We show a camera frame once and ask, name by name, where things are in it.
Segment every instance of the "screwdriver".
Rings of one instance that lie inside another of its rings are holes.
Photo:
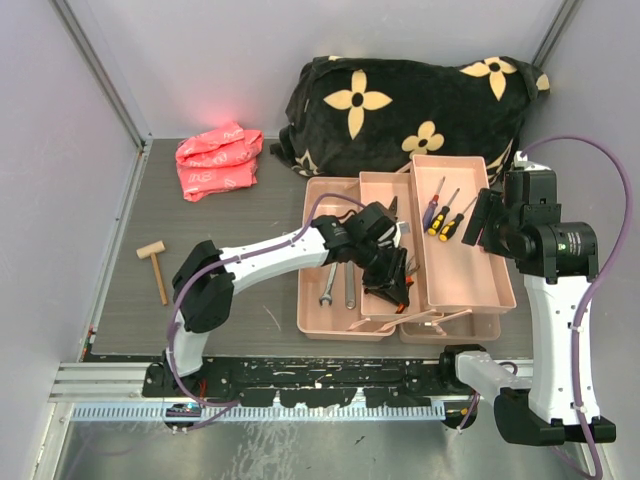
[[[447,214],[451,210],[449,207],[453,203],[453,200],[455,200],[456,195],[458,195],[459,191],[460,189],[456,188],[456,191],[453,192],[453,195],[451,196],[451,200],[449,200],[449,203],[447,203],[444,207],[442,207],[442,210],[440,210],[438,212],[438,215],[436,215],[435,218],[431,221],[431,225],[427,230],[427,233],[429,235],[435,235],[436,233],[438,233],[438,231],[440,231],[444,223],[444,219],[447,218]]]
[[[440,198],[440,190],[442,190],[442,185],[444,185],[444,179],[447,177],[442,177],[440,183],[438,184],[438,188],[436,189],[436,194],[433,196],[431,201],[429,202],[429,206],[427,207],[427,211],[424,212],[424,216],[422,217],[422,231],[426,232],[431,224],[431,220],[433,219],[433,214],[436,211],[436,207],[438,206],[438,199]]]
[[[440,238],[441,241],[446,242],[451,237],[453,237],[453,234],[456,233],[456,230],[460,226],[460,223],[462,222],[462,220],[464,220],[464,214],[467,213],[467,210],[471,208],[471,205],[473,205],[476,202],[477,198],[478,197],[475,197],[473,200],[471,200],[471,203],[467,205],[467,208],[465,208],[462,211],[462,213],[459,213],[458,215],[456,215],[456,218],[454,218],[444,226],[444,228],[440,232],[440,236],[438,237]]]

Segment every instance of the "folded red cloth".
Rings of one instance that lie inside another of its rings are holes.
[[[225,168],[190,168],[178,165],[178,176],[184,199],[197,202],[211,193],[246,188],[257,183],[258,161],[250,159],[241,165]]]
[[[184,199],[197,202],[210,193],[254,185],[262,142],[261,131],[243,130],[235,122],[182,142],[176,163]]]

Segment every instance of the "hammer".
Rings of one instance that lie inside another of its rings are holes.
[[[167,305],[169,300],[167,300],[167,291],[164,289],[164,282],[162,281],[162,273],[160,273],[160,265],[158,265],[157,257],[157,254],[164,252],[164,250],[164,243],[160,240],[159,242],[152,243],[146,247],[139,248],[136,250],[136,253],[138,254],[138,258],[151,257],[153,273],[156,274],[156,282],[158,283],[158,290],[160,290],[160,298],[162,300],[162,304]]]

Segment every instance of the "gray floor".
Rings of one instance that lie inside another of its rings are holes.
[[[107,456],[132,449],[126,455]],[[440,422],[76,423],[56,480],[570,480],[547,448],[509,445],[480,405],[458,436]]]
[[[98,354],[158,355],[166,344],[169,307],[160,304],[151,262],[136,249],[163,240],[165,283],[193,246],[210,238],[216,246],[238,246],[298,228],[306,181],[269,155],[260,156],[258,184],[250,189],[182,198],[175,170],[177,140],[153,142],[106,298],[93,351]],[[522,277],[511,265],[518,308],[501,318],[502,336],[485,346],[496,358],[532,357],[531,317]],[[309,340],[296,326],[297,274],[258,284],[234,298],[231,317],[211,336],[206,353],[272,356],[437,357],[440,346],[406,345],[397,335],[380,343]],[[275,324],[269,310],[277,319]]]

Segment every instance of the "wood grain surface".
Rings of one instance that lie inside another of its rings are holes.
[[[169,295],[171,278],[193,246],[241,246],[300,227],[306,180],[268,153],[259,159],[258,184],[205,197],[182,198],[174,153],[178,140],[155,140],[135,200],[105,301],[96,354],[159,355],[166,345],[171,306],[163,307],[150,261],[136,250],[164,241],[158,256]],[[496,358],[531,358],[531,314],[522,276],[510,263],[518,307],[501,317],[502,335],[485,345]],[[234,297],[231,317],[215,330],[207,355],[364,356],[435,358],[440,346],[406,345],[397,334],[380,343],[310,340],[296,326],[297,273],[262,282]]]

